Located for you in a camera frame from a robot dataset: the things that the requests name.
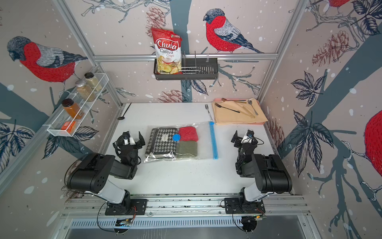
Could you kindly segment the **gold utensil on placemat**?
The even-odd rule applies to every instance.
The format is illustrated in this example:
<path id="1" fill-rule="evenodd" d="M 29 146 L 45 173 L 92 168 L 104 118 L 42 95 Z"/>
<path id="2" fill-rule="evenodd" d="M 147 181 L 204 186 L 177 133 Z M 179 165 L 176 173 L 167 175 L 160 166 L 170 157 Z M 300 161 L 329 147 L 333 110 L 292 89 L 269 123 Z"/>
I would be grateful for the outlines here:
<path id="1" fill-rule="evenodd" d="M 244 106 L 241 106 L 241 108 L 243 109 L 243 111 L 250 117 L 252 118 L 255 118 L 255 116 Z"/>

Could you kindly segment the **silver spoon on placemat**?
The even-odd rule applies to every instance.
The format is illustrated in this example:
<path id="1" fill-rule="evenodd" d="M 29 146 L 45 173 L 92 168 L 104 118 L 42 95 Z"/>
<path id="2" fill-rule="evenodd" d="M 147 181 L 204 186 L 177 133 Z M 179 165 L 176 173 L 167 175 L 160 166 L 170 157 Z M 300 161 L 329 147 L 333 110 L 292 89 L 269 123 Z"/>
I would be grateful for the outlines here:
<path id="1" fill-rule="evenodd" d="M 258 116 L 259 114 L 258 114 L 258 112 L 255 110 L 255 108 L 254 108 L 254 106 L 253 106 L 253 103 L 252 103 L 252 100 L 248 100 L 247 102 L 248 102 L 248 104 L 252 107 L 252 109 L 253 109 L 255 115 Z"/>

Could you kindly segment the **clear vacuum bag blue zipper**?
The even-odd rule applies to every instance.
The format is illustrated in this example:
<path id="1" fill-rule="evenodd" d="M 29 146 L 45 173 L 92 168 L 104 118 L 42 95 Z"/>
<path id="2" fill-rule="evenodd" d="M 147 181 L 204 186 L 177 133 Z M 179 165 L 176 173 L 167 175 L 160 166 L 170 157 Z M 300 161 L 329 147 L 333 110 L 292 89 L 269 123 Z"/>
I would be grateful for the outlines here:
<path id="1" fill-rule="evenodd" d="M 144 162 L 219 159 L 214 123 L 150 125 Z"/>

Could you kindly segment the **houndstooth black white scarf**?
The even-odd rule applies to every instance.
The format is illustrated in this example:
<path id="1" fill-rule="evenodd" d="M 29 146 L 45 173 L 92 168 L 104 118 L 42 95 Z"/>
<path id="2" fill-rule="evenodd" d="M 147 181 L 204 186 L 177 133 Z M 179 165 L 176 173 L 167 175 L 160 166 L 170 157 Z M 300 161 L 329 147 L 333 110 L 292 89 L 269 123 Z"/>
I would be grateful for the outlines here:
<path id="1" fill-rule="evenodd" d="M 178 134 L 176 127 L 156 127 L 150 132 L 145 156 L 151 159 L 175 159 L 177 142 L 173 136 Z"/>

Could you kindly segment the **tan spice jar middle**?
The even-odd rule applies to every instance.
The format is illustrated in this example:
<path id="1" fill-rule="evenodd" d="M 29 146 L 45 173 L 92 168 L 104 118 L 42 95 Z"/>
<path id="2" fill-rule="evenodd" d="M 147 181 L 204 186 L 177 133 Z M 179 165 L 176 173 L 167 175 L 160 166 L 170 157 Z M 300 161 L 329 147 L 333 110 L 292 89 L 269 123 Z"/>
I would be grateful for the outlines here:
<path id="1" fill-rule="evenodd" d="M 78 80 L 75 82 L 77 87 L 77 92 L 83 100 L 86 102 L 93 102 L 95 100 L 95 94 L 92 88 L 84 80 Z"/>

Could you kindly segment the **black ladle at table edge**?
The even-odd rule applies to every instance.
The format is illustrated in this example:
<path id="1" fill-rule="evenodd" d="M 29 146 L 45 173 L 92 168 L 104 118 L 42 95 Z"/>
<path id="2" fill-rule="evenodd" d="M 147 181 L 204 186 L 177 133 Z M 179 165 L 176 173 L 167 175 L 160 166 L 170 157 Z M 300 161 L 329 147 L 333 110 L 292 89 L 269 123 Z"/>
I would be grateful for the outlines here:
<path id="1" fill-rule="evenodd" d="M 132 105 L 132 103 L 130 103 L 130 104 L 127 106 L 127 108 L 125 109 L 123 115 L 117 118 L 118 120 L 124 120 L 124 119 L 125 119 L 125 115 L 126 115 L 127 111 L 129 110 L 129 108 L 131 107 L 131 105 Z"/>

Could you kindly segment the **beige placemat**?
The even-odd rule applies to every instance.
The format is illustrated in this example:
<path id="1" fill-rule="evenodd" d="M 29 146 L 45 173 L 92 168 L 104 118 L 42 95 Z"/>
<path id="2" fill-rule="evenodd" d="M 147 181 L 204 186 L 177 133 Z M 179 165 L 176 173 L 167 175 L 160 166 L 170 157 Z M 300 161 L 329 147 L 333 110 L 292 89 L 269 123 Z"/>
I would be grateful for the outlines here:
<path id="1" fill-rule="evenodd" d="M 260 103 L 255 98 L 226 99 L 217 98 L 212 103 L 215 123 L 263 125 L 268 121 Z"/>

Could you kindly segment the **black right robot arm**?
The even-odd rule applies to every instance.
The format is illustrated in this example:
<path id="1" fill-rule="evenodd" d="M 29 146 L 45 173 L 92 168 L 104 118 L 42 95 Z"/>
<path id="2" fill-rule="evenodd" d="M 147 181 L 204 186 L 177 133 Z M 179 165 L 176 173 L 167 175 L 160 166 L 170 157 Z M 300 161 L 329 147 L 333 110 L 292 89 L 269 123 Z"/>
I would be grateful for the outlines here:
<path id="1" fill-rule="evenodd" d="M 255 137 L 252 130 L 248 130 L 243 137 L 235 132 L 231 142 L 238 149 L 236 173 L 242 178 L 254 178 L 255 181 L 243 187 L 237 198 L 224 200 L 226 213 L 263 215 L 266 212 L 263 199 L 290 192 L 291 177 L 277 154 L 255 153 L 255 149 L 264 142 Z"/>

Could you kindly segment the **pink tray under placemat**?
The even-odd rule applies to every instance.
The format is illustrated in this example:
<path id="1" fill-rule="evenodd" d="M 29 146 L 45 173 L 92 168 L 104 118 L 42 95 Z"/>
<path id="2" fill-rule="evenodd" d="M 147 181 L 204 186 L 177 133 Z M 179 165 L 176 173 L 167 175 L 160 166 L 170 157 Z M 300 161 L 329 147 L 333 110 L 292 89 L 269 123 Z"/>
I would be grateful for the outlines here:
<path id="1" fill-rule="evenodd" d="M 215 98 L 214 102 L 223 102 L 221 99 L 222 98 Z M 227 99 L 229 99 L 229 100 L 244 100 L 244 99 L 231 99 L 231 98 L 227 98 Z"/>

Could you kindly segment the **yellow spice jar black lid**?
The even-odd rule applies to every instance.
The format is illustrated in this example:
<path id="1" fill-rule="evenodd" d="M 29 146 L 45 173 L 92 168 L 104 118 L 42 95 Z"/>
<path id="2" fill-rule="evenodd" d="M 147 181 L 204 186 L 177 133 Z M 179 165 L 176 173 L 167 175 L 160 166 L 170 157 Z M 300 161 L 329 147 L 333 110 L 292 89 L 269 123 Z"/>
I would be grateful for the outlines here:
<path id="1" fill-rule="evenodd" d="M 99 82 L 98 78 L 94 75 L 94 73 L 92 73 L 92 72 L 86 73 L 85 74 L 85 81 L 96 92 L 99 92 L 102 90 L 102 85 Z"/>

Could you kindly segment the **red knitted cloth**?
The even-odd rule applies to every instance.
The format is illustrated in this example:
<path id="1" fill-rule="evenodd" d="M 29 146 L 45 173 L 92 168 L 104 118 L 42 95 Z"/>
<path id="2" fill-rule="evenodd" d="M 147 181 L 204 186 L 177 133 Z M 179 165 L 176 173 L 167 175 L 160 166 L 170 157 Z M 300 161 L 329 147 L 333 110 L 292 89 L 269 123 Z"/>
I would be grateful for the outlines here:
<path id="1" fill-rule="evenodd" d="M 179 128 L 180 141 L 195 141 L 199 140 L 197 129 L 194 126 L 185 126 Z"/>

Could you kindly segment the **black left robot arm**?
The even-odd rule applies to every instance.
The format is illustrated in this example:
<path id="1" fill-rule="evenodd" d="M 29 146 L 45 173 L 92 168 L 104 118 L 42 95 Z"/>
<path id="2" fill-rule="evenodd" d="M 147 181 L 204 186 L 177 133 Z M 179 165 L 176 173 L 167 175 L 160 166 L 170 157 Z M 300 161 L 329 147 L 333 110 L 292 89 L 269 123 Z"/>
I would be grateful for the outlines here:
<path id="1" fill-rule="evenodd" d="M 121 189 L 108 178 L 132 180 L 141 159 L 138 150 L 145 145 L 144 137 L 138 134 L 134 140 L 129 131 L 125 131 L 113 144 L 115 155 L 88 154 L 69 174 L 67 188 L 84 194 L 92 194 L 106 201 L 105 215 L 144 215 L 146 199 L 131 199 L 126 189 Z"/>

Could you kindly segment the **green knitted cloth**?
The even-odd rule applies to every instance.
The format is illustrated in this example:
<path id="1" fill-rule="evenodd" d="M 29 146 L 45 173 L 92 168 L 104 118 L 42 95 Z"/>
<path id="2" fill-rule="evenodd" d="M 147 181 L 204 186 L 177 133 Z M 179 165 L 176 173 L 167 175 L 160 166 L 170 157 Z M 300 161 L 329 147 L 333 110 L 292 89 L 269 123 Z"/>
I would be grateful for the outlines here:
<path id="1" fill-rule="evenodd" d="M 198 144 L 195 141 L 180 141 L 176 147 L 176 159 L 194 158 L 198 156 Z"/>

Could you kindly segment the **clear acrylic wall shelf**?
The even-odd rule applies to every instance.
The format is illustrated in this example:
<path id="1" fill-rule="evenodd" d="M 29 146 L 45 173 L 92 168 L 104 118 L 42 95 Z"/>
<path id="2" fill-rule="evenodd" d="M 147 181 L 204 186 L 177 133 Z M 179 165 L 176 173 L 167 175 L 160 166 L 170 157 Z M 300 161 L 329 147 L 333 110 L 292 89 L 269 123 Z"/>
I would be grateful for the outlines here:
<path id="1" fill-rule="evenodd" d="M 61 102 L 59 114 L 48 125 L 47 131 L 52 136 L 73 137 L 108 82 L 104 73 L 87 73 L 78 80 L 75 91 Z"/>

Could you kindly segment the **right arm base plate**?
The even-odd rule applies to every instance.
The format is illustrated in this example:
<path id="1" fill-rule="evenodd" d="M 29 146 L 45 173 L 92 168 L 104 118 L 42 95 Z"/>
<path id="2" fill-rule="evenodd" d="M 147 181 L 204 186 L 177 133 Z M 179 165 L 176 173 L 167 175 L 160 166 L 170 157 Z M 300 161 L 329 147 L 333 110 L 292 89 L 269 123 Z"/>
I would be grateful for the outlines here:
<path id="1" fill-rule="evenodd" d="M 239 198 L 225 198 L 224 209 L 226 214 L 265 214 L 266 210 L 263 201 L 241 202 Z"/>

